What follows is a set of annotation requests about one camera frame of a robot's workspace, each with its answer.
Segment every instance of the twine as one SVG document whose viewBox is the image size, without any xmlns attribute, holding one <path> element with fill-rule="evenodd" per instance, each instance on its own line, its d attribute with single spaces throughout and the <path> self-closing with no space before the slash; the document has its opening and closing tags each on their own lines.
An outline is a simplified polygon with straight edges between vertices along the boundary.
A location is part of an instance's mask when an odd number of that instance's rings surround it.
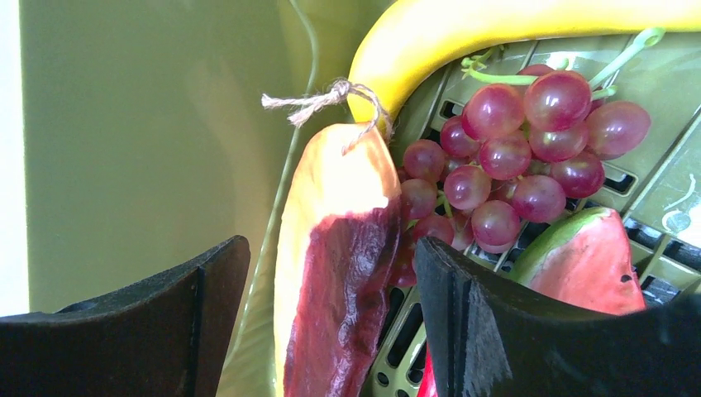
<svg viewBox="0 0 701 397">
<path fill-rule="evenodd" d="M 384 118 L 384 122 L 387 126 L 387 139 L 391 138 L 394 134 L 392 128 L 392 120 L 389 117 L 389 113 L 382 107 L 379 102 L 379 98 L 372 90 L 363 84 L 353 84 L 346 79 L 338 79 L 329 89 L 327 93 L 320 93 L 309 98 L 271 98 L 266 94 L 263 94 L 260 103 L 263 108 L 275 109 L 284 106 L 292 105 L 300 107 L 299 110 L 293 112 L 287 117 L 289 122 L 292 123 L 297 128 L 304 125 L 305 122 L 312 117 L 315 112 L 318 112 L 329 105 L 336 105 L 345 101 L 348 95 L 357 95 L 368 102 L 373 104 L 374 116 L 372 121 L 368 126 L 356 137 L 350 144 L 343 148 L 343 154 L 346 153 L 350 146 L 353 146 L 363 135 L 370 132 L 373 127 L 377 126 L 381 117 Z"/>
</svg>

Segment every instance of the grape stem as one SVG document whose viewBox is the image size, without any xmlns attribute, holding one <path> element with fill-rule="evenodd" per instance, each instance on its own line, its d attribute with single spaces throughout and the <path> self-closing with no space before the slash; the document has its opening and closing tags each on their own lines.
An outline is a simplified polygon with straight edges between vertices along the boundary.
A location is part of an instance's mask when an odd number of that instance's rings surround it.
<svg viewBox="0 0 701 397">
<path fill-rule="evenodd" d="M 484 68 L 484 62 L 486 62 L 489 57 L 494 54 L 494 49 L 492 47 L 487 52 L 482 55 L 475 56 L 474 58 L 464 58 L 460 65 L 463 67 L 462 72 L 464 73 L 462 78 L 465 79 L 467 76 L 472 76 L 473 79 L 481 81 L 487 84 L 509 84 L 509 85 L 531 85 L 536 81 L 536 76 L 521 76 L 521 75 L 495 75 L 486 74 L 477 71 L 478 67 Z"/>
<path fill-rule="evenodd" d="M 409 221 L 409 223 L 407 223 L 407 228 L 404 231 L 407 231 L 407 230 L 411 229 L 412 227 L 416 226 L 417 222 L 418 222 L 418 219 L 414 219 L 412 221 Z"/>
<path fill-rule="evenodd" d="M 446 210 L 446 216 L 450 219 L 453 218 L 453 209 L 451 208 L 451 204 L 448 203 L 448 198 L 446 197 L 446 194 L 443 193 L 442 190 L 438 190 L 438 202 L 443 205 L 443 209 Z"/>
<path fill-rule="evenodd" d="M 598 89 L 592 92 L 592 101 L 612 97 L 618 91 L 618 87 L 611 85 L 607 88 Z"/>
<path fill-rule="evenodd" d="M 616 73 L 640 51 L 659 43 L 664 35 L 665 29 L 662 27 L 650 27 L 638 33 L 632 44 L 589 81 L 589 87 L 596 88 L 601 85 L 605 79 Z"/>
<path fill-rule="evenodd" d="M 567 70 L 568 67 L 570 67 L 570 60 L 568 60 L 567 58 L 563 58 L 562 61 L 560 62 L 560 64 L 552 69 Z"/>
</svg>

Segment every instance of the grape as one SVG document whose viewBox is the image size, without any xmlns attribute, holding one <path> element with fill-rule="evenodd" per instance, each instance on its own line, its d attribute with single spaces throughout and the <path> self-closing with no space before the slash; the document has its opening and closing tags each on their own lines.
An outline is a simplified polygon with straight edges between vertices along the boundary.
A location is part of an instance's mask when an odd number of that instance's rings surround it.
<svg viewBox="0 0 701 397">
<path fill-rule="evenodd" d="M 562 186 L 567 197 L 573 199 L 583 199 L 598 192 L 606 180 L 603 163 L 587 151 L 567 161 L 551 164 L 550 177 Z"/>
<path fill-rule="evenodd" d="M 455 232 L 451 246 L 458 251 L 464 251 L 474 240 L 470 219 L 463 213 L 453 213 L 451 224 L 453 225 L 453 232 Z"/>
<path fill-rule="evenodd" d="M 488 201 L 472 212 L 474 238 L 490 246 L 512 242 L 520 229 L 516 210 L 503 201 Z"/>
<path fill-rule="evenodd" d="M 564 131 L 582 122 L 591 107 L 587 80 L 571 70 L 539 77 L 523 95 L 526 119 L 542 131 Z"/>
<path fill-rule="evenodd" d="M 428 139 L 413 142 L 404 151 L 403 166 L 412 178 L 436 183 L 446 165 L 446 153 L 441 146 Z"/>
<path fill-rule="evenodd" d="M 533 154 L 548 162 L 565 161 L 578 155 L 587 146 L 588 139 L 589 129 L 584 122 L 559 132 L 532 128 L 528 135 Z"/>
<path fill-rule="evenodd" d="M 531 147 L 521 130 L 499 138 L 488 139 L 479 148 L 479 164 L 494 179 L 519 176 L 531 163 Z"/>
<path fill-rule="evenodd" d="M 624 155 L 635 149 L 650 131 L 650 114 L 628 101 L 606 103 L 586 120 L 589 147 L 597 154 Z"/>
<path fill-rule="evenodd" d="M 407 171 L 404 169 L 404 167 L 399 167 L 397 168 L 397 176 L 399 177 L 399 183 L 403 183 L 405 180 L 411 179 L 412 177 L 407 174 Z"/>
<path fill-rule="evenodd" d="M 492 181 L 492 194 L 489 195 L 489 199 L 504 201 L 507 204 L 511 204 L 511 200 L 513 199 L 513 190 L 516 189 L 516 184 L 517 181 L 515 179 L 495 179 Z"/>
<path fill-rule="evenodd" d="M 467 157 L 453 157 L 448 156 L 446 159 L 446 166 L 443 167 L 443 173 L 441 174 L 441 182 L 446 181 L 446 177 L 451 174 L 456 168 L 462 165 L 468 165 L 470 159 Z"/>
<path fill-rule="evenodd" d="M 511 85 L 488 84 L 474 93 L 462 117 L 467 117 L 478 141 L 505 136 L 516 131 L 525 120 L 523 99 Z"/>
<path fill-rule="evenodd" d="M 500 246 L 490 246 L 489 244 L 483 243 L 479 238 L 475 238 L 474 240 L 479 248 L 482 249 L 484 252 L 488 252 L 490 254 L 503 254 L 504 252 L 508 251 L 509 248 L 511 248 L 514 244 L 516 244 L 516 240 L 513 240 L 512 242 L 507 242 L 506 244 L 502 244 Z"/>
<path fill-rule="evenodd" d="M 417 224 L 414 225 L 412 232 L 412 239 L 414 242 L 417 242 L 421 237 L 436 237 L 447 244 L 451 244 L 454 236 L 455 232 L 453 231 L 451 221 L 436 213 L 432 213 L 420 219 Z"/>
<path fill-rule="evenodd" d="M 414 244 L 411 238 L 412 230 L 413 229 L 407 230 L 399 238 L 397 256 L 392 264 L 392 270 L 389 273 L 389 285 L 407 288 L 413 287 L 417 283 L 416 272 L 414 272 L 413 268 L 416 244 Z"/>
<path fill-rule="evenodd" d="M 454 116 L 443 124 L 441 147 L 448 155 L 470 157 L 479 150 L 479 142 L 465 134 L 460 116 Z"/>
<path fill-rule="evenodd" d="M 448 203 L 459 210 L 472 209 L 484 203 L 491 190 L 491 179 L 478 167 L 463 165 L 448 174 L 443 192 Z"/>
<path fill-rule="evenodd" d="M 551 222 L 565 211 L 565 191 L 554 179 L 545 175 L 527 176 L 513 191 L 512 206 L 527 221 Z"/>
<path fill-rule="evenodd" d="M 438 190 L 424 179 L 402 182 L 402 218 L 405 221 L 424 218 L 436 209 Z"/>
</svg>

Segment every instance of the banana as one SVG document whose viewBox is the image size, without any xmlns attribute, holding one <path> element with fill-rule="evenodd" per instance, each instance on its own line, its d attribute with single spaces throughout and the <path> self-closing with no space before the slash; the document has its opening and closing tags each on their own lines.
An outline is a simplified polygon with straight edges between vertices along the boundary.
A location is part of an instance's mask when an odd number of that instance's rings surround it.
<svg viewBox="0 0 701 397">
<path fill-rule="evenodd" d="M 699 0 L 398 0 L 360 43 L 349 80 L 377 94 L 394 120 L 414 89 L 452 60 L 493 45 L 552 37 L 701 31 Z M 356 122 L 374 108 L 348 98 Z"/>
</svg>

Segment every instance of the black plastic piece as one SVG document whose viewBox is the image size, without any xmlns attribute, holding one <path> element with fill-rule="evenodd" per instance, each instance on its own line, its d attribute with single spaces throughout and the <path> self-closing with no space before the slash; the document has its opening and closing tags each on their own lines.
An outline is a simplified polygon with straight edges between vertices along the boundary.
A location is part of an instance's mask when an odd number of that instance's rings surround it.
<svg viewBox="0 0 701 397">
<path fill-rule="evenodd" d="M 214 396 L 249 264 L 236 236 L 58 313 L 0 318 L 0 396 Z"/>
<path fill-rule="evenodd" d="M 506 280 L 435 237 L 415 254 L 438 395 L 701 395 L 701 295 L 626 316 Z"/>
</svg>

